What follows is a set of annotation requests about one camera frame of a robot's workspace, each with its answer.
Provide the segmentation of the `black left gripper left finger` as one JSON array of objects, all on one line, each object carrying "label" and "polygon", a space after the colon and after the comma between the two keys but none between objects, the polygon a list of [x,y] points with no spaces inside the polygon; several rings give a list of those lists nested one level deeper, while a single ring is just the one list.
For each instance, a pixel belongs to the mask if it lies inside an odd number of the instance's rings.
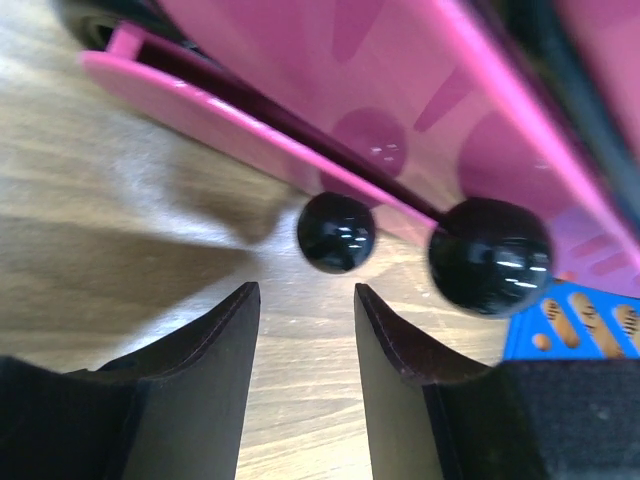
[{"label": "black left gripper left finger", "polygon": [[260,320],[260,289],[101,368],[1,360],[5,479],[231,479]]}]

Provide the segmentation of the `pink drawer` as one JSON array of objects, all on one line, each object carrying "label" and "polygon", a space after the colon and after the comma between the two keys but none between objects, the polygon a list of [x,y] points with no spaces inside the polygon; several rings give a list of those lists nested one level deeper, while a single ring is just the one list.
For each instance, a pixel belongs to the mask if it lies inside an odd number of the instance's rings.
[{"label": "pink drawer", "polygon": [[450,303],[502,315],[553,277],[638,296],[639,251],[591,211],[563,134],[496,103],[471,71],[493,57],[449,50],[436,2],[211,2],[230,19],[219,68],[433,221],[428,269]]},{"label": "pink drawer", "polygon": [[427,244],[431,219],[369,172],[358,172],[336,148],[292,131],[283,112],[197,53],[122,23],[106,50],[86,50],[80,63],[135,110],[311,195],[296,237],[316,269],[342,274],[357,268],[380,231]]}]

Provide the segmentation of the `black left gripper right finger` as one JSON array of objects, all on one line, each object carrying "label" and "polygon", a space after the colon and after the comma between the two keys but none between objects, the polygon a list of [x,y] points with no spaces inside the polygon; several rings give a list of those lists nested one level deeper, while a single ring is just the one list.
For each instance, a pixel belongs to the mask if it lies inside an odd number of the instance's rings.
[{"label": "black left gripper right finger", "polygon": [[377,479],[635,479],[637,359],[477,362],[354,292]]}]

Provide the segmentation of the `pink bottom drawer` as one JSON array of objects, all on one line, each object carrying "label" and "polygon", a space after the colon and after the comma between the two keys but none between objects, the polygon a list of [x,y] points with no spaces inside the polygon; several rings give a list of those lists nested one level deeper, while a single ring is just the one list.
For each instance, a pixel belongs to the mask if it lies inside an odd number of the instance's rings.
[{"label": "pink bottom drawer", "polygon": [[431,219],[369,172],[358,172],[336,148],[292,131],[283,112],[197,53],[122,23],[106,50],[86,50],[80,63],[135,110],[311,195],[296,237],[316,269],[342,274],[357,268],[380,231],[427,244]]}]

